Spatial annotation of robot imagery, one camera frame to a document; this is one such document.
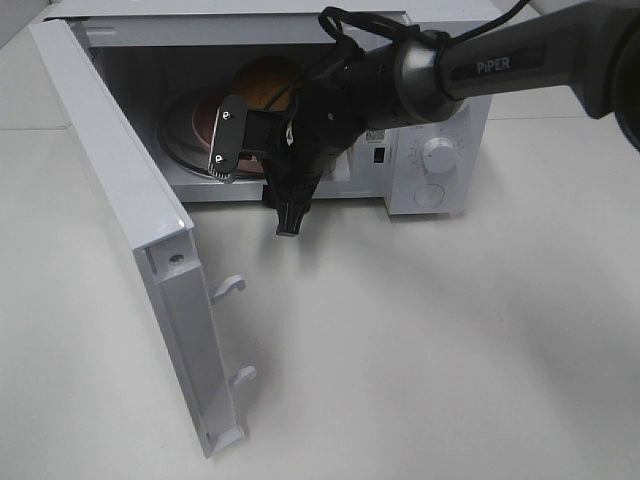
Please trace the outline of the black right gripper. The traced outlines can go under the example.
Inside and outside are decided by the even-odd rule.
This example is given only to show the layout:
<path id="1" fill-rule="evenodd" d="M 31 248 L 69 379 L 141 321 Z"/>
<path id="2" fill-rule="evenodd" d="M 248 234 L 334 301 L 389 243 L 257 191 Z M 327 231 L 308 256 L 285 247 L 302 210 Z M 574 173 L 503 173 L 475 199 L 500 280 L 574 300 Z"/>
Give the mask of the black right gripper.
<path id="1" fill-rule="evenodd" d="M 245 149 L 261 162 L 279 236 L 297 236 L 320 179 L 350 147 L 344 92 L 291 92 L 281 107 L 248 99 Z"/>

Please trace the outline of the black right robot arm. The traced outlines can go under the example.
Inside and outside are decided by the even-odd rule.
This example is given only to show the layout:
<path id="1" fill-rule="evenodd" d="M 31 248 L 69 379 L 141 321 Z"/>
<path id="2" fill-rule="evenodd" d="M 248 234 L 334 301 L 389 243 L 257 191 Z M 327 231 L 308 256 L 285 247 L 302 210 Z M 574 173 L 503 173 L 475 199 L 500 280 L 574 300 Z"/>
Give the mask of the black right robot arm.
<path id="1" fill-rule="evenodd" d="M 332 51 L 291 102 L 262 165 L 277 233 L 294 236 L 329 164 L 368 130 L 443 122 L 469 98 L 569 87 L 585 113 L 614 115 L 639 142 L 639 5 L 584 1 L 515 23 L 506 13 L 453 36 L 387 17 L 327 7 Z"/>

